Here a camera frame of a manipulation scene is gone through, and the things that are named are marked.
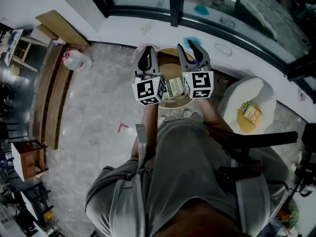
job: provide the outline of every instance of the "wooden bowl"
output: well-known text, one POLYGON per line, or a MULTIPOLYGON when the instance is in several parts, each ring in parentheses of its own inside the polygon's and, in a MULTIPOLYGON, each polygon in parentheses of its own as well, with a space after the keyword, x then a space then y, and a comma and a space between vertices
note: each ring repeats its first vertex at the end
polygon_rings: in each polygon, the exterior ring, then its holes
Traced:
MULTIPOLYGON (((159 63, 160 72, 165 77, 165 80, 173 79, 180 77, 181 74, 181 64, 178 56, 178 51, 176 48, 163 48, 156 51, 157 59, 159 63)), ((194 58, 188 54, 187 57, 189 60, 194 60, 194 58)), ((176 109, 184 107, 193 101, 188 94, 186 89, 184 89, 185 95, 182 97, 177 97, 173 99, 166 100, 159 104, 159 107, 166 109, 176 109)))

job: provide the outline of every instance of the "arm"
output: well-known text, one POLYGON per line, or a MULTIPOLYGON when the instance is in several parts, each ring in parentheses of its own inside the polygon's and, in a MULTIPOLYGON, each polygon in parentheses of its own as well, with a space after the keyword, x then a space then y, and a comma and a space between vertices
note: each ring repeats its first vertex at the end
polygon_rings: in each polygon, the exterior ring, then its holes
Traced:
MULTIPOLYGON (((157 142, 158 104, 145 107, 142 124, 145 126, 147 136, 147 152, 154 152, 157 142)), ((131 159, 138 160, 138 158, 138 137, 136 137, 132 147, 131 159)))
POLYGON ((208 98, 197 99, 201 109, 204 121, 213 127, 233 132, 229 125, 220 116, 216 108, 211 104, 208 98))

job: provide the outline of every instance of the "person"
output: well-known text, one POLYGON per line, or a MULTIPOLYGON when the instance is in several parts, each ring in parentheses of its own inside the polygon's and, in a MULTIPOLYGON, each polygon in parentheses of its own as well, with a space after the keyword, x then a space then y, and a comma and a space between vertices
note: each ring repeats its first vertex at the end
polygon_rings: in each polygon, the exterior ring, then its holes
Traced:
MULTIPOLYGON (((218 168, 231 166, 232 157, 217 142, 225 138, 207 126, 232 130, 209 99, 196 101, 203 117, 185 110, 182 119, 162 116, 159 127, 158 105, 144 109, 142 124, 147 137, 147 160, 142 172, 142 195, 146 236, 248 236, 241 231, 236 194, 226 191, 217 180, 218 168)), ((87 193, 86 214, 105 236, 119 237, 112 235, 110 228, 114 187, 118 180, 136 173, 138 144, 136 138, 126 163, 116 169, 103 168, 87 193)), ((261 161, 267 180, 277 177, 288 182, 287 166, 270 147, 250 150, 249 155, 261 161)), ((269 192, 271 203, 267 216, 272 218, 285 201, 287 191, 284 185, 272 183, 269 192)))

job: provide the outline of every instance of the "gray t-shirt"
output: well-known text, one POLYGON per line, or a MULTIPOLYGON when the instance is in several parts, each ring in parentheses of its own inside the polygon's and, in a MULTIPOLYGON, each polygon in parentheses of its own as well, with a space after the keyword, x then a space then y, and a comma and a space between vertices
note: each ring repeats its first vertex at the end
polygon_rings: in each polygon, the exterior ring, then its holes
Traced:
MULTIPOLYGON (((142 191, 147 236, 154 236, 192 198, 201 198, 239 225, 236 196, 218 185, 220 166, 231 166, 231 157, 212 139, 197 114, 187 119, 168 118, 158 129, 154 168, 143 172, 142 191)), ((250 151, 261 160, 267 180, 288 182, 288 168, 271 148, 250 151)), ((113 169, 105 167, 87 193, 86 214, 106 236, 111 236, 109 215, 115 182, 136 173, 138 161, 113 169)), ((269 185, 271 212, 286 199, 283 185, 269 185)))

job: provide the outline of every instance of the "blue stain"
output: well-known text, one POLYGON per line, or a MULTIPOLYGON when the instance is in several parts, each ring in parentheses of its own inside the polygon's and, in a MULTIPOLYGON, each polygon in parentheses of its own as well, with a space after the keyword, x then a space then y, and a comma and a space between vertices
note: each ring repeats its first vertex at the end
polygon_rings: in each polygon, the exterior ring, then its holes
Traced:
POLYGON ((202 41, 200 41, 200 39, 198 39, 197 37, 186 37, 186 38, 183 38, 183 44, 186 49, 191 49, 188 43, 188 40, 192 40, 195 43, 202 45, 202 41))
POLYGON ((194 7, 194 10, 195 10, 198 14, 203 15, 203 16, 209 14, 207 8, 206 8, 205 6, 202 6, 202 5, 197 5, 197 6, 195 6, 195 7, 194 7))

